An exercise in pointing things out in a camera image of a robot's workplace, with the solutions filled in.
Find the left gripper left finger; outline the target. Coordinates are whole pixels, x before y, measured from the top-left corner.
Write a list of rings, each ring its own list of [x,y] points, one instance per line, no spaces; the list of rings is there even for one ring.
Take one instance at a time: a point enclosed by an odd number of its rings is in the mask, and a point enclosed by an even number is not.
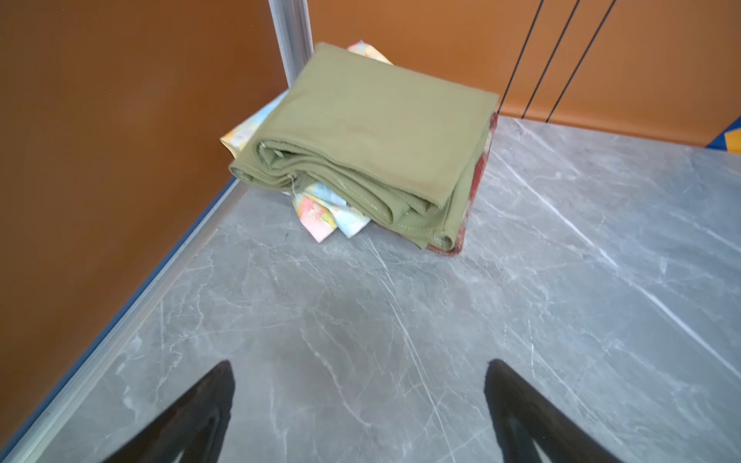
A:
[[[216,462],[231,420],[235,376],[222,361],[108,462]]]

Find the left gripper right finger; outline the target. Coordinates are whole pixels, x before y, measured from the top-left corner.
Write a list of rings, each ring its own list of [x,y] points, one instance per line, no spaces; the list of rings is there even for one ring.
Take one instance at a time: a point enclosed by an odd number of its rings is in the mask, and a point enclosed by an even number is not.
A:
[[[501,359],[488,364],[484,396],[505,462],[617,462]]]

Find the red plaid skirt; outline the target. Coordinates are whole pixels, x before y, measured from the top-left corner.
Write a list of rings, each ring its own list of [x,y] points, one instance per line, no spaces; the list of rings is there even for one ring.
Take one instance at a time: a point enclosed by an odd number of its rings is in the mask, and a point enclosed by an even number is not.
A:
[[[486,170],[486,166],[488,164],[489,153],[490,153],[491,144],[492,144],[492,138],[498,127],[498,121],[499,121],[499,114],[494,113],[492,117],[490,118],[489,132],[487,135],[486,143],[484,144],[484,151],[482,152],[482,155],[480,156],[476,164],[475,170],[474,170],[474,174],[472,177],[472,183],[471,183],[471,189],[470,189],[469,197],[468,197],[467,204],[466,204],[465,214],[463,216],[463,220],[458,229],[457,239],[455,240],[455,244],[453,245],[451,249],[448,249],[448,250],[443,249],[439,246],[430,244],[428,245],[428,247],[426,247],[427,251],[434,252],[435,254],[445,256],[445,257],[455,257],[459,255],[461,251],[463,250],[466,232],[467,232],[468,219],[469,219],[471,210],[473,209],[473,204],[476,201],[478,191],[480,188],[480,184],[482,183],[482,178],[484,177],[484,171]]]

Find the floral pastel skirt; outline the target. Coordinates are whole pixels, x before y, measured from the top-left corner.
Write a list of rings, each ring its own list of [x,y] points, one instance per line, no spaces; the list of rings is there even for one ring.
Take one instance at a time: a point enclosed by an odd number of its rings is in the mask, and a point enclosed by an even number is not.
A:
[[[233,158],[239,156],[257,129],[287,96],[287,93],[284,91],[279,94],[221,137],[221,143]],[[371,221],[370,218],[350,206],[330,187],[318,181],[309,185],[304,191],[298,191],[293,182],[291,190],[284,192],[284,195],[289,197],[300,223],[317,243],[322,243],[336,230],[340,230],[347,238],[353,238]]]

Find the olive green skirt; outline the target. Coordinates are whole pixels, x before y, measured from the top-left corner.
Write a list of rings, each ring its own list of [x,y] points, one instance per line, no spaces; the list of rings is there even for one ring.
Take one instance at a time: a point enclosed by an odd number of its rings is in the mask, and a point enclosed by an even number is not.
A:
[[[230,170],[289,192],[314,182],[426,249],[457,239],[496,94],[318,44]]]

